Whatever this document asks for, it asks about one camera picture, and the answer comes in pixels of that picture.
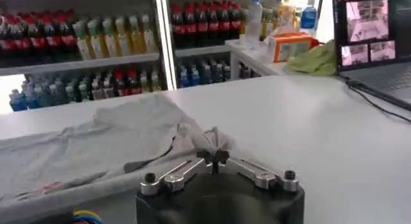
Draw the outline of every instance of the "colorful wire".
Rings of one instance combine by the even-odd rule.
[[[74,222],[77,221],[86,221],[88,223],[94,223],[94,224],[103,224],[99,219],[92,217],[92,216],[77,216],[74,217]]]
[[[102,218],[97,215],[95,212],[92,211],[88,211],[88,210],[80,210],[80,211],[76,211],[74,212],[75,216],[92,216],[93,218],[97,218],[100,221],[102,220]]]

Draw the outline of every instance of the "laptop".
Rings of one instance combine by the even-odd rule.
[[[411,110],[411,0],[333,0],[337,74]]]

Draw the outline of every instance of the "laptop keyboard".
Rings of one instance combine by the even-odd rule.
[[[411,70],[361,76],[358,79],[361,82],[383,90],[403,89],[411,87]]]

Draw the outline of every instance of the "tissue box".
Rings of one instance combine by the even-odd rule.
[[[297,56],[311,49],[313,37],[306,33],[285,33],[267,37],[268,54],[273,62],[286,62],[289,57]]]

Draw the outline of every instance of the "shelf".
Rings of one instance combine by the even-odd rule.
[[[134,62],[149,62],[159,59],[158,53],[148,53],[144,55],[121,56],[116,58],[102,58],[88,61],[60,62],[55,64],[30,65],[22,67],[0,68],[0,76],[12,74],[36,74],[53,71],[67,71],[74,69],[85,69],[93,67],[104,67],[107,65],[129,64]]]
[[[209,46],[209,47],[196,47],[193,49],[178,49],[175,51],[175,55],[179,58],[185,56],[206,55],[212,53],[224,53],[229,52],[230,49],[225,46]]]

